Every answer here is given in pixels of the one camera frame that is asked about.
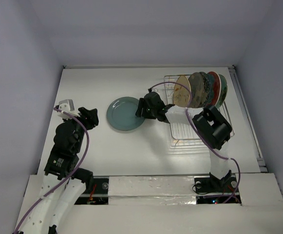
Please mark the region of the beige bird plate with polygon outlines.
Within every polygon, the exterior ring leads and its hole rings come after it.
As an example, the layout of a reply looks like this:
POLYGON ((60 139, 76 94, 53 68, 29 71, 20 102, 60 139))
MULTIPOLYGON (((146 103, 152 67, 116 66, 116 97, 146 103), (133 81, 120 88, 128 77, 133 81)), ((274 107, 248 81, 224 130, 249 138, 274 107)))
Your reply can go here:
POLYGON ((181 75, 174 86, 173 90, 173 104, 180 107, 187 107, 190 103, 191 85, 188 78, 181 75))

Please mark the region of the brown speckled plate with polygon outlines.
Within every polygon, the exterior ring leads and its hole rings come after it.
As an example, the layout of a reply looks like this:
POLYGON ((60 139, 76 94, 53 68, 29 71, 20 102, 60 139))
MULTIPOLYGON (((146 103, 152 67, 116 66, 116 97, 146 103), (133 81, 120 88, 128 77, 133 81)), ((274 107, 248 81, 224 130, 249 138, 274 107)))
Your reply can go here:
POLYGON ((204 92, 204 82, 202 75, 198 72, 193 73, 188 78, 191 88, 192 100, 189 104, 191 108, 198 108, 202 102, 204 92))

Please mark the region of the red teal flower plate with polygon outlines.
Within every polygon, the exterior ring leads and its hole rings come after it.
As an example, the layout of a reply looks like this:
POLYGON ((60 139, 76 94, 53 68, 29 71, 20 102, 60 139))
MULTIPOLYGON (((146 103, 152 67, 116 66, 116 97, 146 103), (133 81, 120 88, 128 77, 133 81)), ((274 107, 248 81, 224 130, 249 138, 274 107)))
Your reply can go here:
POLYGON ((219 100, 219 96, 221 93, 221 80, 219 74, 211 71, 207 73, 208 80, 210 81, 210 89, 211 89, 211 101, 210 105, 215 106, 219 100))

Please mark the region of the blue floral plate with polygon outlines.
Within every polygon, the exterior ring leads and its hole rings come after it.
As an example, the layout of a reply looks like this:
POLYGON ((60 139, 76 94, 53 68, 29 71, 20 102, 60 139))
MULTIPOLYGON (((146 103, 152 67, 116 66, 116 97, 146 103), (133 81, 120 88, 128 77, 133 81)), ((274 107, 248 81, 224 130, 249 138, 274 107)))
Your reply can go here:
POLYGON ((204 90, 202 92, 202 101, 199 107, 206 107, 213 104, 213 98, 215 96, 213 90, 215 78, 213 75, 205 72, 200 72, 200 74, 203 78, 204 90))

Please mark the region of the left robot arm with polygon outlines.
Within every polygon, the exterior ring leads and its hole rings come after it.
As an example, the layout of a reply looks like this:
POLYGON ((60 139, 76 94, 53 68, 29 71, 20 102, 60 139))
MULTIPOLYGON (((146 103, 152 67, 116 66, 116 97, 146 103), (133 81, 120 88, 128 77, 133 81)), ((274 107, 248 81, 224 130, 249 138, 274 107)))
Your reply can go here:
POLYGON ((54 145, 44 168, 38 200, 29 208, 16 226, 16 234, 56 234, 69 211, 82 193, 94 189, 93 172, 82 169, 85 157, 78 157, 88 131, 99 123, 97 109, 73 108, 59 104, 54 108, 63 122, 57 126, 54 145))

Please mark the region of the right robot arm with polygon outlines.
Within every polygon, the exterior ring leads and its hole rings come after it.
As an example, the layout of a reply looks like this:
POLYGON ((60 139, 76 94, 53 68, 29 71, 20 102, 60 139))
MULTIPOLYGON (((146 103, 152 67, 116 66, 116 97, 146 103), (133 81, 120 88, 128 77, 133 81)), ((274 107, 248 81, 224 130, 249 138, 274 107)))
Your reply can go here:
POLYGON ((190 125, 208 147, 210 157, 209 177, 197 189, 205 185, 211 193, 224 190, 232 172, 223 146, 230 140, 232 126, 215 106, 209 105, 199 110, 174 104, 166 105, 157 92, 151 91, 139 99, 135 115, 164 123, 190 125))

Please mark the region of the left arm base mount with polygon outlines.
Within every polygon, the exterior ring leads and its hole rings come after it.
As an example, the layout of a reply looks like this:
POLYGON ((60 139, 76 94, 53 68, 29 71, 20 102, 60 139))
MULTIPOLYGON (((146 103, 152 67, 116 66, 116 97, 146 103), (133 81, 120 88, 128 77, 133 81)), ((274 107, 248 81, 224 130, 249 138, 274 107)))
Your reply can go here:
POLYGON ((75 205, 108 205, 109 177, 94 177, 90 190, 76 200, 75 205))

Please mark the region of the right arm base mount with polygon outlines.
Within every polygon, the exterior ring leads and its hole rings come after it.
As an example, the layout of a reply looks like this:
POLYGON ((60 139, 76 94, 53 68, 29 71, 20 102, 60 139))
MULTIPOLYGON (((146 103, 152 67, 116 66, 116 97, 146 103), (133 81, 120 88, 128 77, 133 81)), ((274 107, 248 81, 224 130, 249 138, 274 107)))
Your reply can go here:
POLYGON ((192 186, 196 194, 197 204, 241 204, 239 189, 228 199, 236 189, 237 179, 231 177, 221 188, 215 188, 210 183, 209 177, 195 177, 192 186))

